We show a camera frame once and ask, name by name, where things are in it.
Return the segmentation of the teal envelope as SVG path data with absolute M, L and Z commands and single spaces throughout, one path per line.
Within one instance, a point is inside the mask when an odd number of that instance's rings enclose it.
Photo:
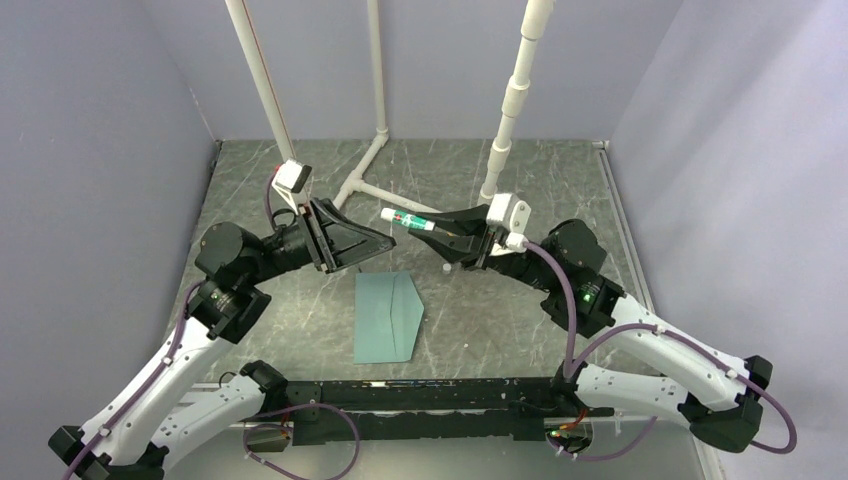
M 353 362 L 410 361 L 423 313 L 409 271 L 357 274 Z

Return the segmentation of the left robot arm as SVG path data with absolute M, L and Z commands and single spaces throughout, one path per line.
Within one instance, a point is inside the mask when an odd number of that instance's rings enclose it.
M 203 235 L 175 327 L 130 383 L 80 426 L 63 426 L 49 447 L 66 478 L 161 479 L 187 454 L 230 424 L 279 417 L 286 379 L 262 361 L 194 404 L 179 402 L 253 328 L 270 303 L 259 286 L 304 266 L 333 273 L 390 251 L 394 239 L 348 220 L 329 200 L 295 208 L 291 225 L 260 238 L 232 222 Z

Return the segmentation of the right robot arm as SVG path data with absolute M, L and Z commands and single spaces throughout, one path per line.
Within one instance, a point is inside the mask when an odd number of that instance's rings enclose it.
M 567 340 L 543 410 L 636 410 L 726 452 L 756 444 L 768 360 L 722 353 L 652 313 L 601 273 L 607 253 L 584 221 L 562 221 L 529 244 L 486 213 L 479 206 L 428 214 L 425 227 L 410 234 L 449 263 L 545 293 L 541 308 Z

